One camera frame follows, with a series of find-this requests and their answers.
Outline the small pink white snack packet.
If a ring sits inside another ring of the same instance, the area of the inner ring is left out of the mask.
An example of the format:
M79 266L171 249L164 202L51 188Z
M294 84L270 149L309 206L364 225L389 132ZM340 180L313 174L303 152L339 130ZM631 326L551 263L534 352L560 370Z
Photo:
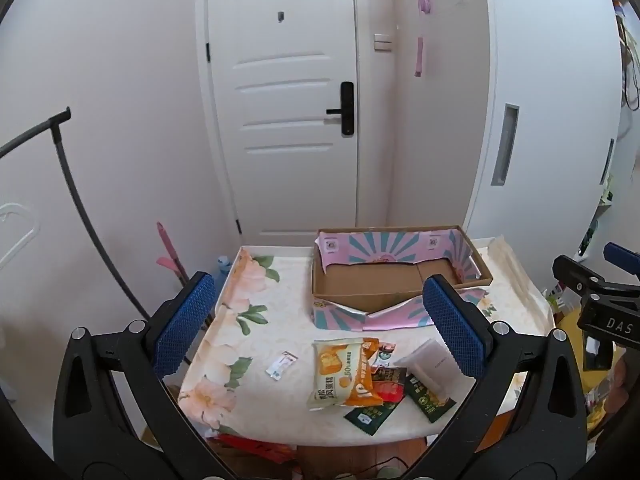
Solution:
M391 342L381 342L376 354L376 366L389 366L396 349L396 344Z

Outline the white bedroom door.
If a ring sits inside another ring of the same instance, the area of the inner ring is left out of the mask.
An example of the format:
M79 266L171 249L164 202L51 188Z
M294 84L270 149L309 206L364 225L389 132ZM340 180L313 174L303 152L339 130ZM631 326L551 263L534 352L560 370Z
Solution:
M213 96L236 223L249 245L308 245L356 220L354 0L207 0Z

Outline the white light switch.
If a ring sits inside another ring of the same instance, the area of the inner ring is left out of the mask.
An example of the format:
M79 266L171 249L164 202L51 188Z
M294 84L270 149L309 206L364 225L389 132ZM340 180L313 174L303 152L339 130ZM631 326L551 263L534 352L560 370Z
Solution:
M394 37L387 34L374 34L373 47L376 52L392 52L394 48Z

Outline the pink lined cardboard box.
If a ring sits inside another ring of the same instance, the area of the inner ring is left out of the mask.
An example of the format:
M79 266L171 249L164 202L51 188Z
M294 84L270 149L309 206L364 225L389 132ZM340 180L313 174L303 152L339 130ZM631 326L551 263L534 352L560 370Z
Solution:
M431 324L424 282L441 275L474 304L492 275L461 226L327 229L314 240L311 318L320 330L385 332Z

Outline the floral white tablecloth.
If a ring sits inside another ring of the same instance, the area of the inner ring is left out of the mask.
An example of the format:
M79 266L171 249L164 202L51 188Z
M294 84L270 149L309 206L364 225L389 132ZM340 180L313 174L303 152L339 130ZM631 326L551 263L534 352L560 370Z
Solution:
M480 242L480 255L494 278L476 303L480 312L520 334L546 336L554 328L551 309L511 247L503 237L473 242ZM391 342L396 349L390 364L429 339L446 347L433 323L385 332L320 330L311 318L311 267L308 248L240 249L236 276L227 278L178 395L190 422L206 437L234 434L289 445L375 445L437 436L470 391L472 378L459 378L449 396L456 405L434 424L406 399L372 437L344 419L350 408L308 408L315 340L375 337ZM283 351L298 360L276 382L266 369Z

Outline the white plastic snack packet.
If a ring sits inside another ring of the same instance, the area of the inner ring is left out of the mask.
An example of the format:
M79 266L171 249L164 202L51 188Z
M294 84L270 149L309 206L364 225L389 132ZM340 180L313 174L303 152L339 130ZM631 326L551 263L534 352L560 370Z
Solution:
M439 396L450 396L462 376L449 350L435 339L429 339L413 352L394 362Z

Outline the black curved metal rack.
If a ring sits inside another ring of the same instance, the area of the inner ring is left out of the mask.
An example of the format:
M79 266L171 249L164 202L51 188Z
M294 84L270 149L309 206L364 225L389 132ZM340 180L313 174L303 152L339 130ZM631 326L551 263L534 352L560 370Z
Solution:
M15 138L3 144L1 147L1 157L9 155L26 142L35 139L35 137L39 136L40 134L43 134L45 132L51 133L51 139L55 147L56 156L58 156L58 163L60 164L61 171L68 188L68 192L70 192L70 197L72 198L80 221L84 226L84 229L87 232L94 249L98 252L100 258L104 263L104 266L106 266L108 272L111 273L112 278L114 278L115 282L131 302L131 304L134 306L136 311L142 316L145 321L149 321L149 319L151 318L149 313L146 312L145 308L142 306L142 304L140 304L138 298L134 296L134 293L127 285L126 281L122 277L122 274L119 273L119 270L117 270L115 263L108 255L79 195L78 188L72 175L72 170L70 170L70 164L67 160L61 132L61 126L66 122L69 122L70 118L72 118L72 111L69 107L66 107L66 109L61 113L49 117L44 122L40 122L39 124L27 129Z

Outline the orange white cake snack bag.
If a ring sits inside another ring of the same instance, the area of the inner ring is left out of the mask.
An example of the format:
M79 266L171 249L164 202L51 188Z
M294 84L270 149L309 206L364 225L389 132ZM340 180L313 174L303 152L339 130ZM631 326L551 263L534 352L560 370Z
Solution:
M384 403L373 385L372 362L380 348L378 338L316 340L312 348L314 388L307 401L311 411Z

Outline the small white sachet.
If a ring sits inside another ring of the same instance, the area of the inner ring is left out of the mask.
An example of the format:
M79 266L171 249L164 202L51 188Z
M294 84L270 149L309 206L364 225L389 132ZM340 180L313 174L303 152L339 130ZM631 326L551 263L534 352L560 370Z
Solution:
M283 351L266 369L266 374L276 382L278 382L284 372L295 364L298 357L288 351Z

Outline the dark green cracker packet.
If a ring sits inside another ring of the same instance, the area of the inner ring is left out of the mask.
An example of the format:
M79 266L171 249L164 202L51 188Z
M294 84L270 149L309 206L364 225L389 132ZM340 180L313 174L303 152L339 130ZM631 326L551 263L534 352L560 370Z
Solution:
M413 374L410 374L406 379L405 392L432 424L441 419L456 405L455 400L450 398L441 399L436 396Z
M398 406L399 402L383 402L377 406L354 408L344 416L344 419L372 437L386 423L390 415L397 410Z

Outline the white wardrobe door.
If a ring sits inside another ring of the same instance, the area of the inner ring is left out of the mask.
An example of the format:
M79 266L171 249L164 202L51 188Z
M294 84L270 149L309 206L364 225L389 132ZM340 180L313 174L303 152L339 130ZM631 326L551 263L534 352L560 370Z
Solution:
M485 155L466 227L503 237L534 284L590 225L620 120L612 0L487 0Z

